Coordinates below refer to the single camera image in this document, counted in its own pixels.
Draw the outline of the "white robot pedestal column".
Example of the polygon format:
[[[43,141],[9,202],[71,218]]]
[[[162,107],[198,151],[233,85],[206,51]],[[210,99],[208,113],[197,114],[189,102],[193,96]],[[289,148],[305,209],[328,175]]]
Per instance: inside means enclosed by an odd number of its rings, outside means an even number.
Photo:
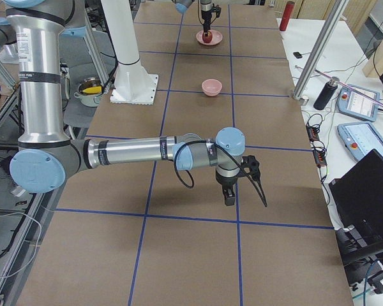
[[[105,0],[101,5],[118,61],[110,101],[152,105],[158,75],[149,74],[142,66],[129,2]]]

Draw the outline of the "black laptop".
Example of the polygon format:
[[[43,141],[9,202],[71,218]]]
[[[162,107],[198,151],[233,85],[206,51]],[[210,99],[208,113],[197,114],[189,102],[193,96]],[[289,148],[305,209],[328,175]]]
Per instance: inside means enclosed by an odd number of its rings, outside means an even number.
[[[383,238],[383,157],[371,150],[329,188],[345,226],[367,222]]]

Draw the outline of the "small black square device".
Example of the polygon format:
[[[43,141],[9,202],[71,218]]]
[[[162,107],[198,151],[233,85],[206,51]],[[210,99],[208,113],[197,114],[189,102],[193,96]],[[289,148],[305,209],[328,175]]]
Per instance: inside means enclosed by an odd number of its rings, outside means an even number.
[[[300,59],[300,58],[303,57],[303,55],[302,55],[301,53],[299,53],[299,52],[294,52],[293,55],[294,55],[294,57],[297,58],[297,59]]]

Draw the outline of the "metal rod stand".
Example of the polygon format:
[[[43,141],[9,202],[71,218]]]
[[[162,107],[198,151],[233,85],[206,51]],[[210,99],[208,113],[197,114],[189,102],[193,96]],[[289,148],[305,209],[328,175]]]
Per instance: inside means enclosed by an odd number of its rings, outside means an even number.
[[[329,76],[328,74],[326,74],[326,73],[324,73],[324,72],[322,72],[322,71],[319,71],[319,70],[316,69],[316,68],[314,69],[314,71],[316,72],[316,74],[318,74],[318,75],[322,75],[323,77],[326,77],[326,78],[328,78],[328,79],[332,79],[332,78],[333,78],[333,77]],[[347,88],[347,89],[350,90],[350,91],[354,91],[354,92],[356,92],[356,93],[359,94],[360,96],[363,96],[364,98],[369,99],[372,103],[374,103],[374,104],[376,104],[376,105],[379,105],[379,106],[381,106],[381,107],[383,108],[383,103],[382,103],[382,102],[377,101],[377,100],[373,99],[373,98],[370,97],[370,96],[367,96],[367,95],[364,94],[363,92],[357,90],[355,86],[345,84],[345,83],[343,83],[343,82],[341,82],[341,81],[339,81],[338,83],[339,83],[342,87],[345,87],[345,88]]]

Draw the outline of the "red apple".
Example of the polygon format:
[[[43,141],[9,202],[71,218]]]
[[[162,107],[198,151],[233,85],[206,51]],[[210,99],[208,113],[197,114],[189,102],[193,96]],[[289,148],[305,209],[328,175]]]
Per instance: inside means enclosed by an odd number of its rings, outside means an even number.
[[[202,33],[202,43],[205,45],[210,45],[213,40],[213,34],[211,31]]]

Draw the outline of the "red cylinder bottle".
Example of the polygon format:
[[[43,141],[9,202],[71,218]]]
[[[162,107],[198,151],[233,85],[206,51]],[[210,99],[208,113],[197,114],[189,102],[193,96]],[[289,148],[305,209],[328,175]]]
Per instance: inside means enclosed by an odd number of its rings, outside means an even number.
[[[289,24],[290,17],[294,10],[294,7],[295,7],[294,1],[287,1],[283,11],[282,18],[281,18],[280,26],[279,26],[280,31],[286,31],[287,26]]]

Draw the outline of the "teach pendant tablet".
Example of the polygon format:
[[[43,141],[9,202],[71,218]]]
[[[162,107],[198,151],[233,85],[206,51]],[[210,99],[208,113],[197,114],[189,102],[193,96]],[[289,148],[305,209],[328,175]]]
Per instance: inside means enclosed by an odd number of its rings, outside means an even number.
[[[383,157],[383,137],[371,122],[339,124],[338,135],[356,161],[375,149]]]
[[[367,96],[379,101],[380,94],[362,87],[356,87],[357,90],[363,92]],[[340,113],[355,117],[361,120],[375,122],[379,106],[372,103],[369,99],[360,96],[354,91],[350,91],[345,87],[341,88],[337,99],[337,107]]]

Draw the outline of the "pink plate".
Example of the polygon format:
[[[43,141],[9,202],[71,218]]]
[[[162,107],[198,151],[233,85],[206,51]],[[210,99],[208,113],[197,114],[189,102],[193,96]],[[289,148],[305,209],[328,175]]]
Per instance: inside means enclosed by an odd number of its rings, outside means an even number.
[[[211,41],[210,42],[205,42],[203,40],[203,31],[199,31],[195,37],[196,40],[201,44],[205,46],[215,46],[218,45],[222,40],[223,40],[223,34],[217,30],[210,30],[211,33]]]

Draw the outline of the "near teach pendant tablet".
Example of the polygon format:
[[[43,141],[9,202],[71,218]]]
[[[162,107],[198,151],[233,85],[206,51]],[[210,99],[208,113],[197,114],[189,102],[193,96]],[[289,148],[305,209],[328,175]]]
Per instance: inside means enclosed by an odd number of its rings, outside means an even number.
[[[375,149],[383,157],[383,137],[371,122],[339,124],[338,135],[356,161]]]

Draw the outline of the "pink bowl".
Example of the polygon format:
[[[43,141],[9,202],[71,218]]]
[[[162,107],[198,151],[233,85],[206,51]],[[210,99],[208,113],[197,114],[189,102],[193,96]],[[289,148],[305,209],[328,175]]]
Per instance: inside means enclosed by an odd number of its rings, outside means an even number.
[[[217,79],[207,79],[201,84],[202,91],[206,96],[215,97],[223,89],[223,84]]]

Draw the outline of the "black water bottle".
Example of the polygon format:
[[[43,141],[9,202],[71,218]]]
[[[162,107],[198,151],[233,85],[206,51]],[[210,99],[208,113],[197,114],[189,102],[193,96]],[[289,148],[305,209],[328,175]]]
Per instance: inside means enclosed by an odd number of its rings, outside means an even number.
[[[319,96],[315,100],[313,107],[316,110],[325,109],[326,105],[333,97],[333,94],[336,92],[338,88],[340,79],[336,76],[333,76],[323,87]]]

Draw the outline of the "black monitor stand clamp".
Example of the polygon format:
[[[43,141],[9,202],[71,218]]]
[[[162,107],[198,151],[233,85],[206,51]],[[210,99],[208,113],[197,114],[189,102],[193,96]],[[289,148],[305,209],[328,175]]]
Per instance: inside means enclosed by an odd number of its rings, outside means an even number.
[[[383,265],[383,237],[367,222],[335,231],[345,273],[350,282],[359,281],[374,260]]]

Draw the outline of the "far teach pendant tablet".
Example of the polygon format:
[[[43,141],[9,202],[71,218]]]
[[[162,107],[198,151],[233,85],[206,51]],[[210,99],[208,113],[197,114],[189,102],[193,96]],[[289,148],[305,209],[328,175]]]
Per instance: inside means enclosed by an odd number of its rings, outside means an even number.
[[[379,101],[380,94],[362,87],[356,87],[357,90],[363,92],[367,96]],[[350,91],[345,87],[341,88],[337,99],[337,107],[340,113],[355,117],[361,120],[375,122],[379,106],[372,103],[369,99],[360,96],[354,91]]]

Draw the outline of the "aluminium frame post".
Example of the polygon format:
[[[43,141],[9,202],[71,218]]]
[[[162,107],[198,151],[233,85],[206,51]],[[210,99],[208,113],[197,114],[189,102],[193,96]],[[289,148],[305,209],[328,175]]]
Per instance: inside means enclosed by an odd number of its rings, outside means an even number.
[[[317,40],[312,48],[311,54],[301,72],[299,80],[292,92],[292,98],[299,103],[300,97],[303,95],[305,87],[311,77],[311,73],[316,68],[316,65],[322,56],[322,53],[333,34],[349,0],[336,0],[333,8],[325,20],[324,25],[317,37]]]

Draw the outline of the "black orange usb hub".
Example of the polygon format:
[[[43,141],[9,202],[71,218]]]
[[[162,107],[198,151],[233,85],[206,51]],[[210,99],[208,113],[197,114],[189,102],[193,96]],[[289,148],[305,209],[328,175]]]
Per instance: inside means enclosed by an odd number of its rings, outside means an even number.
[[[308,134],[309,141],[314,142],[314,141],[319,141],[319,128],[315,126],[307,126],[306,131]]]

